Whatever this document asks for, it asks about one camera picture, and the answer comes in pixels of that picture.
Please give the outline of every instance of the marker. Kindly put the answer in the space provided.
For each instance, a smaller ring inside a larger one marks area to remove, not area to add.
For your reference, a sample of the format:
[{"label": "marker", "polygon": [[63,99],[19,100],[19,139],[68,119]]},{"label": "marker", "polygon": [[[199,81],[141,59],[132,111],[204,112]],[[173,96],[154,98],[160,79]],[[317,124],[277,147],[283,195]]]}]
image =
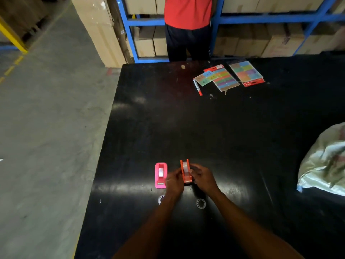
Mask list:
[{"label": "marker", "polygon": [[201,91],[200,91],[200,88],[199,88],[199,86],[198,86],[198,83],[196,82],[196,80],[195,80],[195,79],[193,79],[193,82],[194,82],[195,87],[196,87],[196,89],[198,90],[198,92],[199,92],[200,96],[202,96],[203,94],[202,94],[202,93],[201,93]]}]

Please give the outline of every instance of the warehouse floor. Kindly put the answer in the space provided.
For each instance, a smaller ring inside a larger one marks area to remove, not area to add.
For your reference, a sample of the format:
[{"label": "warehouse floor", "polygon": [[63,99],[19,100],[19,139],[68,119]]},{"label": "warehouse floor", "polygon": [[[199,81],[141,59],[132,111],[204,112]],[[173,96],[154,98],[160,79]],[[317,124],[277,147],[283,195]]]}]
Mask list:
[{"label": "warehouse floor", "polygon": [[19,65],[20,52],[0,52],[4,259],[73,256],[117,87],[64,6]]}]

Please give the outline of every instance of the black pants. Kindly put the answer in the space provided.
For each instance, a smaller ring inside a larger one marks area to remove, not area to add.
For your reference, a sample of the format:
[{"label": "black pants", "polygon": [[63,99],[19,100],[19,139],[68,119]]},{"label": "black pants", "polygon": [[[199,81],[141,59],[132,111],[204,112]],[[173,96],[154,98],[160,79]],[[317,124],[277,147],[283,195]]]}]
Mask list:
[{"label": "black pants", "polygon": [[168,56],[170,62],[186,61],[186,49],[192,60],[208,60],[211,41],[210,26],[196,30],[185,30],[165,25]]}]

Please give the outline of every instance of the hand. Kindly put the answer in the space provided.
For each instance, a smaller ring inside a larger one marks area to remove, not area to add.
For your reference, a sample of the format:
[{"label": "hand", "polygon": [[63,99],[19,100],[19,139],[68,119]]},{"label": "hand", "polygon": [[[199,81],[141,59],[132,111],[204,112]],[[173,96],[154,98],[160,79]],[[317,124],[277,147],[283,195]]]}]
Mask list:
[{"label": "hand", "polygon": [[167,178],[165,179],[165,185],[167,187],[165,197],[172,197],[177,200],[185,188],[181,168],[176,169],[172,173],[168,173]]},{"label": "hand", "polygon": [[203,167],[200,164],[190,164],[190,166],[190,173],[194,177],[195,183],[205,194],[212,198],[212,195],[218,191],[220,192],[212,172],[207,167]]}]

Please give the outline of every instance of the black tabletop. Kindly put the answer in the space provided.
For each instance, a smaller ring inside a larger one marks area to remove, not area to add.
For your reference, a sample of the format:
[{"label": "black tabletop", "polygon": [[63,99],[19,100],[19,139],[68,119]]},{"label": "black tabletop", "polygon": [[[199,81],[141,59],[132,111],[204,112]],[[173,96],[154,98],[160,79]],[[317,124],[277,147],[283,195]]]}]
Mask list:
[{"label": "black tabletop", "polygon": [[[158,206],[154,167],[187,158],[220,189],[306,258],[342,253],[345,200],[296,191],[301,160],[345,121],[345,56],[253,59],[266,83],[221,93],[192,78],[227,61],[124,65],[75,258],[110,258]],[[207,206],[198,209],[196,200]],[[178,202],[160,257],[245,258],[214,203],[194,186]]]}]

